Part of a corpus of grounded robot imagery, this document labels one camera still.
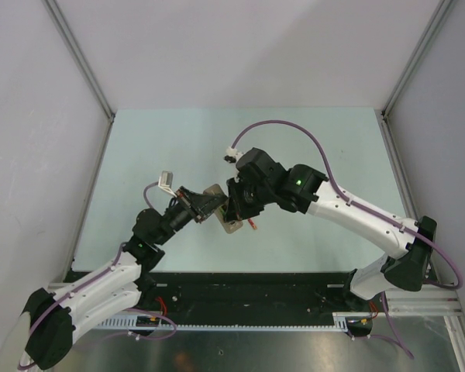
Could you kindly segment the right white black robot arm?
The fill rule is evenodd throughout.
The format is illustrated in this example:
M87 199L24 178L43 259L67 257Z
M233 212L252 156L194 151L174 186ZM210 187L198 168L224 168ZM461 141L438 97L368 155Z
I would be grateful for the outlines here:
M421 290L437 229L434 219L393 215L344 189L337 191L324 173L305 164L286 170L261 149L241 153L229 148L225 160L236 167L236 176L226 182L227 222L251 219L266 205L275 204L286 212L334 222L384 251L367 267L350 272L342 291L349 310L361 310L375 295L391 288Z

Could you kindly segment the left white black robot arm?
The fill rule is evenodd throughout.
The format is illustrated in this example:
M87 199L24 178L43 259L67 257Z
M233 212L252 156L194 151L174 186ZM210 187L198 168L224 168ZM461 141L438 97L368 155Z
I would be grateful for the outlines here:
M179 187L163 213L149 207L137 215L131 237L108 263L54 292L34 291L23 309L30 316L25 351L32 366L50 369L100 322L135 306L150 308L156 292L144 278L163 258L161 247L189 222L204 222L226 201L226 195Z

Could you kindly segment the white remote control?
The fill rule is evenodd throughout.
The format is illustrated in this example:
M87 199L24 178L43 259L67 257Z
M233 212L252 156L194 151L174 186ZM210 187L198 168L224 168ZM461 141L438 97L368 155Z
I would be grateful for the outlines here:
M207 195L221 195L221 196L226 196L226 193L222 190L221 186L219 184L213 184L212 186L206 188L204 190L204 193ZM229 221L227 219L227 215L222 214L222 208L227 208L228 207L228 202L226 201L222 206L220 206L218 209L215 210L214 214L215 217L218 219L219 223L225 230L227 234L233 234L239 229L243 227L243 222L238 221L237 219L233 219Z

